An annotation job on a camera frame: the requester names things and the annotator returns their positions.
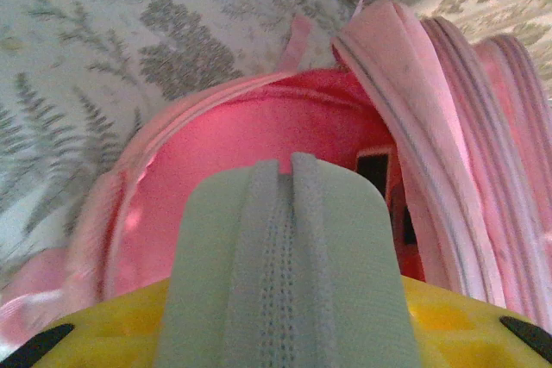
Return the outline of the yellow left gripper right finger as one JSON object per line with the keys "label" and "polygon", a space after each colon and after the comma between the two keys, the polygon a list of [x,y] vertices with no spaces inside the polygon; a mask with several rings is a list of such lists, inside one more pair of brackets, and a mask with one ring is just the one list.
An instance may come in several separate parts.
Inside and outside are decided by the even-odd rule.
{"label": "yellow left gripper right finger", "polygon": [[550,367],[551,334],[526,317],[403,277],[423,367]]}

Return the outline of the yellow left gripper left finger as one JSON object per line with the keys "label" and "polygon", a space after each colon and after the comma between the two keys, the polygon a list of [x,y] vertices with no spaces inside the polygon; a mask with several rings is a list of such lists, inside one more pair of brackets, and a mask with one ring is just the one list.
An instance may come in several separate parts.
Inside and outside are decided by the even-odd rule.
{"label": "yellow left gripper left finger", "polygon": [[169,280],[83,309],[47,325],[2,367],[152,367]]}

